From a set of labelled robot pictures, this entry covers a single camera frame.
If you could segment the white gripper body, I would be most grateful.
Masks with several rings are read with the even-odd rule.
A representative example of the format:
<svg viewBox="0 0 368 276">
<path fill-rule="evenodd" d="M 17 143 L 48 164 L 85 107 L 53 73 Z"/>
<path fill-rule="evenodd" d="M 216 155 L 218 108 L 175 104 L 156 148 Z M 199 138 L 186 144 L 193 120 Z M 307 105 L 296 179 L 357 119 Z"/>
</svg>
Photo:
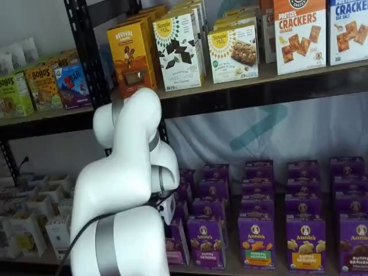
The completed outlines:
<svg viewBox="0 0 368 276">
<path fill-rule="evenodd" d="M 175 213 L 175 198 L 174 195 L 169 195 L 165 198 L 161 198 L 157 202 L 157 210 L 160 216 L 163 218 L 166 225 L 170 225 Z"/>
</svg>

